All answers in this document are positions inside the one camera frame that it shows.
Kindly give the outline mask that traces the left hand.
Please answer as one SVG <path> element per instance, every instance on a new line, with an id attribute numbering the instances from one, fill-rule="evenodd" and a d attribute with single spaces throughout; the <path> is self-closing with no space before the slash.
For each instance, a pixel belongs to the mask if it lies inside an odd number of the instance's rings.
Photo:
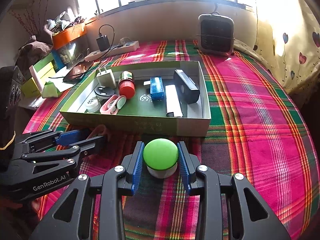
<path id="1" fill-rule="evenodd" d="M 22 206 L 23 205 L 20 204 L 20 203 L 16 203 L 16 202 L 13 202 L 12 200 L 9 200 L 7 198 L 0 197 L 0 208 L 1 209 L 13 209 L 13 210 L 16 210 L 16 209 L 21 208 Z"/>

